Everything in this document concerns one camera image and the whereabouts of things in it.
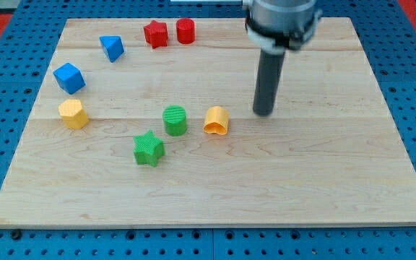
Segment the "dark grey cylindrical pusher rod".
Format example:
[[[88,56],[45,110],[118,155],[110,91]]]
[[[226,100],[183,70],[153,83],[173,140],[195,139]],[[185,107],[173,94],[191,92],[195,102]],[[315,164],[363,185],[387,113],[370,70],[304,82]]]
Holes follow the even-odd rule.
[[[253,112],[258,116],[269,116],[274,110],[284,58],[283,53],[261,50],[253,99]]]

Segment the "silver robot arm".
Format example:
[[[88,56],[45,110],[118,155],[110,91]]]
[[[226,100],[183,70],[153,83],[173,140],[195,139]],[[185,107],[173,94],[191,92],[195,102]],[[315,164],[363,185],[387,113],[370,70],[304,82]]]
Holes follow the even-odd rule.
[[[313,37],[322,11],[316,0],[248,0],[245,28],[260,49],[253,112],[269,116],[274,110],[287,51],[299,51]]]

